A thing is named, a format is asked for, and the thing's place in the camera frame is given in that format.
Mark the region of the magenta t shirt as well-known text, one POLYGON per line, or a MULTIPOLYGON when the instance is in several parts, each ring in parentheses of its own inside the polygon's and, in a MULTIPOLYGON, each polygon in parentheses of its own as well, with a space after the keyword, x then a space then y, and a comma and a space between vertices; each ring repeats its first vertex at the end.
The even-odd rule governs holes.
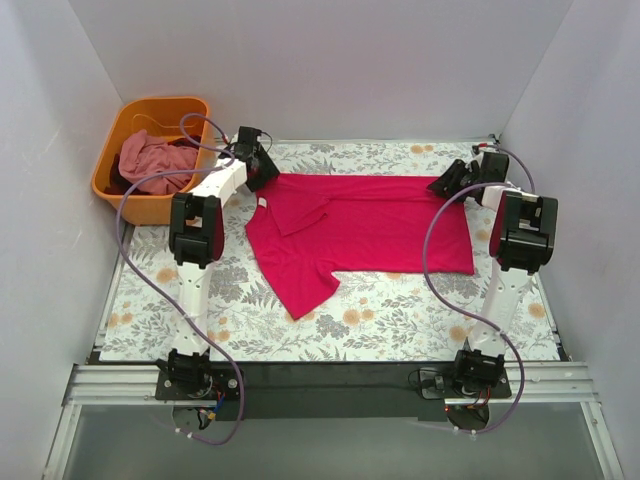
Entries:
POLYGON ((475 272, 462 204, 430 176, 282 173, 258 191, 246 233, 257 264, 299 319, 338 289, 338 272, 475 272))

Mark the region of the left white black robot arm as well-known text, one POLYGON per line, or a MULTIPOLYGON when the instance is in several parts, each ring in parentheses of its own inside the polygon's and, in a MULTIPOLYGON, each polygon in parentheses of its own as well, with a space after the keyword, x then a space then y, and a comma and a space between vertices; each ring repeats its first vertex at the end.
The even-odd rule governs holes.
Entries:
POLYGON ((224 250, 223 208, 241 187, 255 192, 279 176, 262 144, 266 136, 260 129, 241 126, 218 156, 215 169, 192 190, 172 199, 169 249, 177 265, 178 305, 186 318, 178 322, 168 357, 158 366, 166 385, 193 400, 210 398, 219 387, 206 330, 213 264, 224 250))

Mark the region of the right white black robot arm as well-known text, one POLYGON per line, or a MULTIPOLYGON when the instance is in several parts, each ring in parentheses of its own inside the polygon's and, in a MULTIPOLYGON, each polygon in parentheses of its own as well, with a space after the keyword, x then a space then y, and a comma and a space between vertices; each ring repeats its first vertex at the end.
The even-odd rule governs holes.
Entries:
POLYGON ((534 275, 552 258, 559 210, 557 199, 535 193, 530 173, 526 174, 527 191, 507 181, 514 154, 487 143, 473 146, 472 152, 471 161, 455 160, 427 187, 445 204, 428 227, 422 252, 423 272, 427 273, 429 242, 448 207, 472 198, 495 212, 488 246, 492 259, 488 291, 481 312, 471 316, 476 325, 453 363, 453 387, 469 398, 507 382, 504 354, 515 349, 508 330, 534 275))

